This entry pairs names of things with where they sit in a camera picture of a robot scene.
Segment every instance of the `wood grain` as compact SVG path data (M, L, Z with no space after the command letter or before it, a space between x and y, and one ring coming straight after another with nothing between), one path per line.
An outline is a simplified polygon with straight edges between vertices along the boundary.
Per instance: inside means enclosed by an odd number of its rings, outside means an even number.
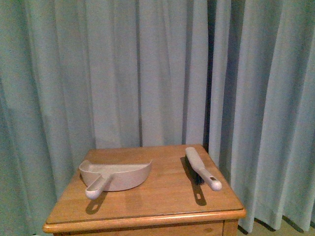
M237 226L238 226L238 219L225 220L223 224L222 236L236 236Z
M222 182L222 190L196 186L184 162L185 148L195 147L206 168ZM86 159L98 164L140 164L153 160L147 180L121 192L103 192L91 201L79 171L43 227L46 233L169 225L245 217L245 210L201 145L90 150Z

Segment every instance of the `curtain fold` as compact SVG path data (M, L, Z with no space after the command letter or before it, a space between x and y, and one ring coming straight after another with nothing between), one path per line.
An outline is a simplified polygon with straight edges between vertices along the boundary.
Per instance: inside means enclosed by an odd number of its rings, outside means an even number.
M254 218L279 229L282 215L307 231L315 199L314 2L220 4L231 7L229 41L216 32L214 64L228 56L226 71L213 72L221 92L212 93L209 152L245 204L246 231ZM221 30L227 20L216 20Z

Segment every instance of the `wooden nightstand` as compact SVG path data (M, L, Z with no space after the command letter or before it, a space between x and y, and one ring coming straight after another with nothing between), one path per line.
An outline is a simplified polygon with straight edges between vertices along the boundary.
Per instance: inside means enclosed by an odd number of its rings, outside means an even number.
M186 147L195 147L206 168L222 182L214 192L196 186L185 165ZM235 236L246 211L201 145L90 150L86 159L98 164L137 164L153 160L140 186L103 192L91 201L80 173L47 218L43 230L55 236Z

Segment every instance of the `hand brush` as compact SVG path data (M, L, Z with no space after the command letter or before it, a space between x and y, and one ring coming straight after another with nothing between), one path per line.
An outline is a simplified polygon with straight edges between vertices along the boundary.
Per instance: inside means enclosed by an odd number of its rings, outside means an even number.
M196 149L188 147L185 151L192 169L197 173L195 183L202 184L206 182L213 191L220 191L222 189L221 182L206 169Z

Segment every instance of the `white dustpan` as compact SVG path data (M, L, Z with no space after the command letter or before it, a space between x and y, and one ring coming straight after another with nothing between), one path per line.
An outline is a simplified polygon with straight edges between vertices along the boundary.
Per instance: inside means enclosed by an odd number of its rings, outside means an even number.
M102 191L122 191L142 184L151 171L151 163L133 165L92 164L85 160L79 166L85 195L94 200Z

